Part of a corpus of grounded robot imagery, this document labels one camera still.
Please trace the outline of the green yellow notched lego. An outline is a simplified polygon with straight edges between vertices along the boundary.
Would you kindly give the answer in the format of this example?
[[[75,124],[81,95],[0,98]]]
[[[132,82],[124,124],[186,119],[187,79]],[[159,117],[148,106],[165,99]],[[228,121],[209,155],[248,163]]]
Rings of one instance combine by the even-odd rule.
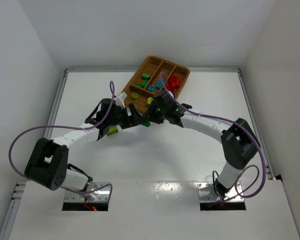
[[[143,126],[145,127],[149,127],[151,125],[151,123],[149,121],[147,121],[146,123],[143,124]]]

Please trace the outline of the cyan lime lego stack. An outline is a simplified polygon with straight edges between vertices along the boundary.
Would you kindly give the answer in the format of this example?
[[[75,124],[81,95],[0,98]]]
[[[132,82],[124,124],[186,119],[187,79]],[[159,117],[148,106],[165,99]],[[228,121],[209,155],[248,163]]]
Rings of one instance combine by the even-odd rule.
[[[112,135],[114,135],[114,134],[116,134],[116,133],[118,133],[119,132],[119,129],[116,127],[116,126],[113,126],[113,127],[111,127],[109,130],[108,130],[108,132],[107,132],[107,136],[112,136]]]

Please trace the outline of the lime piece of notched lego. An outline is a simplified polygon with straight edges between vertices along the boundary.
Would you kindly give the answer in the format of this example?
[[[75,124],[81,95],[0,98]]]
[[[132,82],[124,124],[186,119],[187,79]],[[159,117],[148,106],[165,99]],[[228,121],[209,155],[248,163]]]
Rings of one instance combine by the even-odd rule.
[[[149,107],[152,104],[153,98],[152,97],[148,97],[146,100],[146,106]]]

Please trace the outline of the long cyan lego brick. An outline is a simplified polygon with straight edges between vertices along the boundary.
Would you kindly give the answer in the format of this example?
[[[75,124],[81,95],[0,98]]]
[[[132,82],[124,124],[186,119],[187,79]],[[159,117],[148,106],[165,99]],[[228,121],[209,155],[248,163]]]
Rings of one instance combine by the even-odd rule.
[[[159,78],[157,83],[155,84],[155,88],[159,90],[163,86],[164,83],[165,83],[165,81],[163,79]]]

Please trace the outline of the small cyan lego cube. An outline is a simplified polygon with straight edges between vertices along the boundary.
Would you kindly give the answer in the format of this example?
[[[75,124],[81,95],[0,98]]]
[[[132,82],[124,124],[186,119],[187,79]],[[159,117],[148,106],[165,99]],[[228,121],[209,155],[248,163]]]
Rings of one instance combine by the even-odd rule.
[[[149,85],[148,88],[147,88],[149,91],[153,92],[155,87],[153,85]]]

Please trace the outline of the lime piece of split lego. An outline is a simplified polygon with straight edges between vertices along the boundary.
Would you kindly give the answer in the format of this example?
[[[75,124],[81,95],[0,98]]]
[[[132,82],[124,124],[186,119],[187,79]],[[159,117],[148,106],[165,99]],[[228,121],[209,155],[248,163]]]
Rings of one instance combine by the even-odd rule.
[[[137,100],[138,99],[138,96],[139,96],[139,94],[138,93],[136,93],[136,92],[133,92],[132,94],[131,94],[131,98],[133,99],[133,100]]]

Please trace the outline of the small red lego brick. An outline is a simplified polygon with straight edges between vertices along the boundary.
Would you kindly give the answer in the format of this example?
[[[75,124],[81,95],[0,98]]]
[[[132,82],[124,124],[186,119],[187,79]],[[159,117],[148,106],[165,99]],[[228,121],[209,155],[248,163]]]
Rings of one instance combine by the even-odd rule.
[[[168,79],[168,84],[172,88],[179,88],[181,86],[181,78],[173,75]]]

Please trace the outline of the dark green split lego piece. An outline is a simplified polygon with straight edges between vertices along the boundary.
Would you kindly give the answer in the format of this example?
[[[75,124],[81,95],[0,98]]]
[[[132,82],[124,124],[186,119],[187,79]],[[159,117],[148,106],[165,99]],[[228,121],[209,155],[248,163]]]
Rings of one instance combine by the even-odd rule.
[[[139,88],[144,88],[144,87],[145,87],[144,84],[136,84],[135,86],[136,86],[136,87],[139,87]]]

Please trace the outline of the dark green lego brick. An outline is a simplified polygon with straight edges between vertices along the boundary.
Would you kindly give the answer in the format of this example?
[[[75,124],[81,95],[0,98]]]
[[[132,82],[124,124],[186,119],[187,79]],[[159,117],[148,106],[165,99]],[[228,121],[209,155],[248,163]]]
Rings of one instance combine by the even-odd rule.
[[[143,80],[143,83],[141,84],[143,88],[146,87],[146,85],[148,84],[149,80],[150,80],[150,79],[144,79],[144,80]]]

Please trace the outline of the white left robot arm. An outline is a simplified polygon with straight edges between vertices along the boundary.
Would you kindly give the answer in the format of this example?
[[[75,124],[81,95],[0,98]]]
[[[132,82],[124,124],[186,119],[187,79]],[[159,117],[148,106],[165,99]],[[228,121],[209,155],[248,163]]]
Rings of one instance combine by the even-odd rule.
[[[125,106],[123,97],[120,94],[115,99],[102,99],[80,127],[62,136],[40,138],[26,165],[25,177],[52,191],[86,191],[92,177],[69,164],[68,157],[86,144],[100,140],[112,127],[124,130],[146,123],[133,104]]]

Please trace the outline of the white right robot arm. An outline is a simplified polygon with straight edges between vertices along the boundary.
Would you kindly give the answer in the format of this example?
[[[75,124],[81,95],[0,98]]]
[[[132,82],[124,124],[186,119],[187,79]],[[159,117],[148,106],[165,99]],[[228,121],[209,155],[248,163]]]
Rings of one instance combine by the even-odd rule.
[[[225,197],[235,185],[243,169],[256,155],[260,146],[255,134],[245,119],[227,122],[204,117],[189,104],[178,104],[170,92],[162,90],[154,95],[143,118],[156,124],[168,121],[181,128],[205,134],[222,145],[225,165],[214,181],[217,195]]]

